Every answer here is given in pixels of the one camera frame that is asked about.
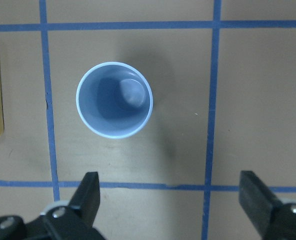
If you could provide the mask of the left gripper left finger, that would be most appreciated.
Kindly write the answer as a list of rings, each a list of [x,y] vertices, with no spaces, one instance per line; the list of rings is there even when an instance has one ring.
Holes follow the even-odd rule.
[[[68,203],[68,207],[92,227],[100,206],[100,182],[98,172],[87,172]]]

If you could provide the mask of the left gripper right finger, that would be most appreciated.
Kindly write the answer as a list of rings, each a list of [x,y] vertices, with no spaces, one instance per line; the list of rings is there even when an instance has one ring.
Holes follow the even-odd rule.
[[[275,213],[283,206],[281,200],[251,170],[240,172],[238,201],[261,237],[266,235]]]

